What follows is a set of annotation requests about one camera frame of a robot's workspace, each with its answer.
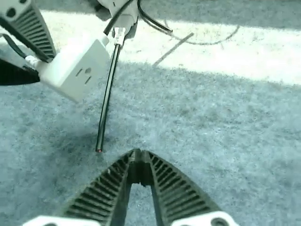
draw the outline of screw hole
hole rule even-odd
[[[89,67],[85,70],[85,74],[90,74],[90,73],[91,73],[91,67]]]
[[[57,226],[57,224],[55,224],[55,223],[49,223],[49,224],[45,224],[44,226]]]
[[[16,10],[14,8],[10,8],[7,12],[6,12],[6,16],[13,18],[16,15]]]
[[[228,222],[222,218],[215,218],[211,221],[212,226],[229,226]]]

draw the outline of white power adapter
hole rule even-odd
[[[78,103],[97,87],[98,78],[106,73],[110,59],[108,42],[105,34],[98,38],[82,36],[68,42],[50,63],[33,56],[26,60],[39,72],[41,83]]]
[[[128,1],[128,0],[97,0],[102,6],[106,7],[111,16],[113,17],[117,11]],[[131,27],[137,23],[138,19],[138,5],[137,0],[133,0],[132,3],[121,13],[120,17],[114,24],[116,27],[124,27],[126,29],[125,35],[130,31]]]

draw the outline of ridged rubber grip pad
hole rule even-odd
[[[35,52],[41,60],[50,62],[55,57],[51,35],[34,1],[12,22],[0,17],[0,25]]]

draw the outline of black wire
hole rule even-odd
[[[24,65],[19,67],[0,57],[0,86],[27,85],[40,81],[39,73]]]
[[[11,37],[7,34],[0,33],[0,38],[3,37],[9,44],[9,46],[22,58],[26,58],[27,55],[15,44]]]
[[[157,27],[161,28],[164,31],[167,31],[167,32],[170,32],[170,33],[173,32],[172,29],[170,29],[167,26],[164,26],[163,24],[159,23],[155,19],[151,18],[146,12],[144,12],[144,10],[141,8],[141,0],[137,0],[137,5],[138,5],[139,12],[140,12],[141,16],[144,17],[144,19],[150,21],[151,23],[153,23],[154,25],[156,25]]]
[[[108,107],[109,107],[109,101],[110,101],[110,95],[111,95],[111,88],[112,88],[112,84],[113,84],[113,78],[114,78],[120,50],[121,50],[121,46],[119,44],[115,45],[115,49],[114,49],[112,60],[111,60],[111,67],[110,67],[110,72],[109,72],[109,76],[108,76],[107,87],[105,89],[105,94],[104,94],[104,98],[103,98],[102,112],[101,112],[100,120],[99,120],[97,142],[96,142],[96,149],[95,149],[96,152],[103,151],[105,124],[106,124],[106,119],[107,119],[107,113],[108,113]]]
[[[103,33],[105,33],[106,35],[108,35],[111,31],[111,29],[113,28],[114,24],[116,23],[117,19],[119,18],[119,16],[122,14],[122,12],[129,6],[129,4],[132,3],[133,0],[128,0],[116,13],[114,16],[112,16],[112,19],[110,20],[110,22],[108,23],[108,25],[106,26],[106,28],[104,29]]]

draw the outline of gripper jaw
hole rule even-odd
[[[62,217],[124,225],[132,184],[151,186],[158,226],[221,209],[175,166],[149,151],[121,156],[63,209]]]

